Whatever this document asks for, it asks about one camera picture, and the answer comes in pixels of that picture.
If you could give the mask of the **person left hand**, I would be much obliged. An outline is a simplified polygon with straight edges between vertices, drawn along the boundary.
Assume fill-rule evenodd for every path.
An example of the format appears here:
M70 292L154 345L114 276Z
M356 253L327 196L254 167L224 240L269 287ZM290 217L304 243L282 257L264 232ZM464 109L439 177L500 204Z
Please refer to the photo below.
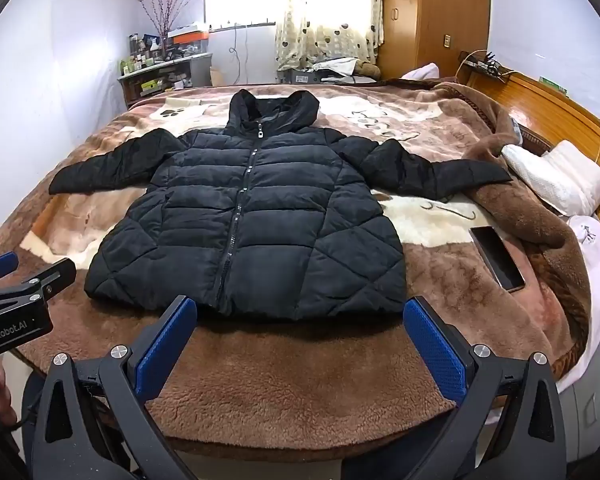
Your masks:
M4 426L14 426L17 414L12 408L12 393L6 384L6 372L0 360L0 421Z

